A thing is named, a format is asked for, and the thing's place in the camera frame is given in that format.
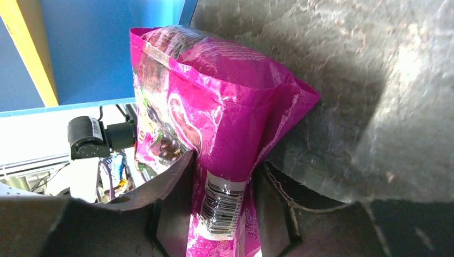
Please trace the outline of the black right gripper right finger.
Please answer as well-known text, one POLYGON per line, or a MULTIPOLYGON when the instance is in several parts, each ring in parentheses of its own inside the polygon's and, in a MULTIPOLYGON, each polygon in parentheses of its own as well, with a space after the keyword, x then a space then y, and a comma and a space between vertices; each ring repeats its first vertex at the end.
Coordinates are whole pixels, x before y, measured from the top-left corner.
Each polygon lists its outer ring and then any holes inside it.
POLYGON ((253 185, 263 256, 453 256, 453 203, 342 203, 268 162, 253 185))

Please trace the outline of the blue pink yellow shelf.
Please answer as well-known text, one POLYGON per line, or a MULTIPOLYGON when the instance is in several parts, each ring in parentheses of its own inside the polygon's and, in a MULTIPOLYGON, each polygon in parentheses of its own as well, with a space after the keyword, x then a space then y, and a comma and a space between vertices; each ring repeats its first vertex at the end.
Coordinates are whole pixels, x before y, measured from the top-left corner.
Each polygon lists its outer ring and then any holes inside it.
POLYGON ((1 116, 134 101, 129 31, 188 26, 196 1, 1 1, 1 116))

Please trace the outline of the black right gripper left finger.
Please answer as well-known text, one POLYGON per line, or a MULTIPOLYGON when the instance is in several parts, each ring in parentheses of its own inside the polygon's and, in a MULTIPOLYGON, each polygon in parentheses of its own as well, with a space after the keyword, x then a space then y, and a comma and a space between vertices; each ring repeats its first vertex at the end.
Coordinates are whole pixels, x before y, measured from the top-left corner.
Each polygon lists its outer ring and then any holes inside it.
POLYGON ((185 256, 194 155, 109 203, 3 187, 1 256, 185 256))

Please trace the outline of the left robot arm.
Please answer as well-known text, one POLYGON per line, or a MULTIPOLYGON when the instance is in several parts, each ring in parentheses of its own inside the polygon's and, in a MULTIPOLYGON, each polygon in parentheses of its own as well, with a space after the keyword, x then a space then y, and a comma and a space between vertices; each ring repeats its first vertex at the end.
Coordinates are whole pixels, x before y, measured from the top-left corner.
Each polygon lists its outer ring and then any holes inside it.
POLYGON ((133 147, 137 115, 133 104, 116 108, 123 121, 106 124, 102 117, 80 116, 69 121, 67 137, 72 197, 106 203, 134 189, 133 147))

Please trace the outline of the purple candy bag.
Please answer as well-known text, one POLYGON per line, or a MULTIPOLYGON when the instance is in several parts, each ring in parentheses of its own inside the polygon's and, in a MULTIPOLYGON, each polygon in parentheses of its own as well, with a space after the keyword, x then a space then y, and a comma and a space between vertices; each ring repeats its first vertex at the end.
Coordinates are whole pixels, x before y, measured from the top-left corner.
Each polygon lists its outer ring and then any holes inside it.
POLYGON ((196 153, 183 256, 261 248, 250 179, 320 95, 281 63, 182 26, 130 30, 135 165, 157 176, 196 153))

